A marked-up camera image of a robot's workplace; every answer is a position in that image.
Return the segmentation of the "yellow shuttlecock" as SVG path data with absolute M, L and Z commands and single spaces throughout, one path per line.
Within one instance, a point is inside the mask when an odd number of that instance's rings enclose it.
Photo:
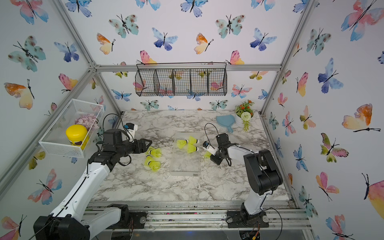
M 192 154 L 192 153 L 195 153 L 195 152 L 198 152 L 198 151 L 199 151 L 198 147 L 196 147 L 193 144 L 188 144 L 188 146 L 187 146 L 187 153 L 188 154 Z
M 204 154 L 204 158 L 205 159 L 210 159 L 210 157 L 211 157 L 211 153 L 210 152 L 205 152 L 205 154 Z
M 155 149 L 153 147 L 149 147 L 146 154 L 155 158 L 160 158 L 162 156 L 162 150 L 160 148 Z
M 197 145 L 199 143 L 199 140 L 194 138 L 193 136 L 189 136 L 189 144 L 191 145 Z
M 189 140 L 177 140 L 177 147 L 181 150 L 184 147 L 188 148 L 188 144 L 190 143 Z
M 159 161 L 156 161 L 150 155 L 146 156 L 145 165 L 155 173 L 158 172 L 161 168 L 161 163 Z

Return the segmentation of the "translucent plastic storage box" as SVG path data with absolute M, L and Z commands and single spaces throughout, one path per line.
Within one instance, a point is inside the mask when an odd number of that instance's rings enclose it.
M 199 143 L 195 145 L 199 148 L 198 152 L 188 154 L 187 147 L 184 147 L 181 150 L 177 147 L 177 140 L 189 140 L 189 136 L 193 136 L 194 138 L 199 140 Z M 174 143 L 172 145 L 173 152 L 170 163 L 170 173 L 172 176 L 198 177 L 200 175 L 201 145 L 201 133 L 176 132 L 174 134 Z

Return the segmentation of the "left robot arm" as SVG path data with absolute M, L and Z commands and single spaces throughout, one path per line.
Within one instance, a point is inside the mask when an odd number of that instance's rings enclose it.
M 148 139 L 134 138 L 133 130 L 111 129 L 104 132 L 98 150 L 89 158 L 87 167 L 64 198 L 49 215 L 40 216 L 34 223 L 36 240 L 91 240 L 106 229 L 134 229 L 134 217 L 129 207 L 111 204 L 102 212 L 84 220 L 92 197 L 121 159 L 143 154 L 152 145 Z

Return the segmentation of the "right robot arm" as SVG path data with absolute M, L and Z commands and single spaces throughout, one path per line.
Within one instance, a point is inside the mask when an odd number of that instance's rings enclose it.
M 283 178 L 273 155 L 269 150 L 252 151 L 239 144 L 231 143 L 227 134 L 216 136 L 218 146 L 204 142 L 203 148 L 211 154 L 210 160 L 220 165 L 223 160 L 236 160 L 244 163 L 248 183 L 251 187 L 247 199 L 238 212 L 227 213 L 229 228 L 269 227 L 268 217 L 263 205 L 267 198 L 283 184 Z

